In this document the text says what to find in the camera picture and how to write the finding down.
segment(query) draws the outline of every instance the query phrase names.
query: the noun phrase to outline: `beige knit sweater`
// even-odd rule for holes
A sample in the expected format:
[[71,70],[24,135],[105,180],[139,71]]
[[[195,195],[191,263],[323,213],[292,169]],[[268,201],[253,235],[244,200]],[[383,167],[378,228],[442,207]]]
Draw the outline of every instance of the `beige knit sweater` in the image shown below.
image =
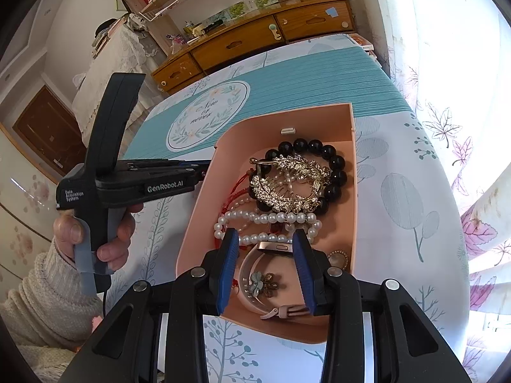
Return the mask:
[[19,288],[9,291],[0,315],[21,354],[43,383],[55,383],[101,314],[96,296],[80,293],[79,275],[52,243],[36,257]]

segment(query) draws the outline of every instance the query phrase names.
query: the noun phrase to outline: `door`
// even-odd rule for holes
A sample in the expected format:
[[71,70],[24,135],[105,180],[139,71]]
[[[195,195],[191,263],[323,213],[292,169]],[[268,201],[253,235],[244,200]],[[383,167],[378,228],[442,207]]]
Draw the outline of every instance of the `door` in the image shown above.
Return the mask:
[[13,129],[62,175],[85,160],[86,148],[75,117],[46,86],[30,101]]

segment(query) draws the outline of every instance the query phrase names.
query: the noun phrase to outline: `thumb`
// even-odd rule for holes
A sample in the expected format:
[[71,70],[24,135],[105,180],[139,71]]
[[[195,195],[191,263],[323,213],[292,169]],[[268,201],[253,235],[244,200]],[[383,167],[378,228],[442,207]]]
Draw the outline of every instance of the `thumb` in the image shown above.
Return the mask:
[[67,257],[74,259],[74,245],[83,241],[83,227],[72,216],[64,215],[57,218],[53,223],[55,245]]

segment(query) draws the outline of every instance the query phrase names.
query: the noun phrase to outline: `sleeve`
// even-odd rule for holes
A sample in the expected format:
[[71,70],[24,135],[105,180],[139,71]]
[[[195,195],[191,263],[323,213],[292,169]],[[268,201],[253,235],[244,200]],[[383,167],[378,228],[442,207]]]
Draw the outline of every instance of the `sleeve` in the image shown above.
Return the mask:
[[53,242],[19,289],[9,291],[0,315],[18,345],[74,349],[92,331],[92,318],[101,314],[97,296],[82,295],[76,269]]

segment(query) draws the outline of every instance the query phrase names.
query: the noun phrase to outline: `floral tablecloth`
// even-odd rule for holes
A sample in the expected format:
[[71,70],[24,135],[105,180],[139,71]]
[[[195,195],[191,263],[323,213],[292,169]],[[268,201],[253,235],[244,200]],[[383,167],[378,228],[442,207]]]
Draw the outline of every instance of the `floral tablecloth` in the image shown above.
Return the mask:
[[[241,119],[334,102],[351,102],[355,116],[353,274],[375,283],[399,280],[462,357],[468,262],[450,185],[415,114],[378,65],[345,35],[270,50],[206,76],[155,107],[125,157],[209,159],[218,137]],[[197,194],[198,189],[148,203],[136,215],[130,257],[113,276],[107,307],[136,280],[155,284],[175,278]],[[372,375],[369,315],[364,319],[366,369]],[[325,344],[282,340],[219,318],[204,319],[204,335],[212,383],[319,381]],[[162,370],[163,357],[161,350]]]

